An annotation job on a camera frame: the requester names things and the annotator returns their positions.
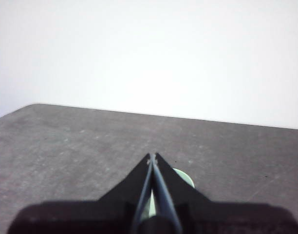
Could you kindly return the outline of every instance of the gray table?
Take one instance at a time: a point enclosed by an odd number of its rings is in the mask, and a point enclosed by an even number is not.
[[[0,234],[31,203],[98,199],[147,152],[212,200],[298,220],[298,130],[35,104],[0,118]]]

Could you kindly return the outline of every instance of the white wall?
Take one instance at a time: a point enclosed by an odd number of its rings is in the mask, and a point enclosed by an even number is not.
[[[36,102],[298,128],[298,0],[0,0],[0,116]]]

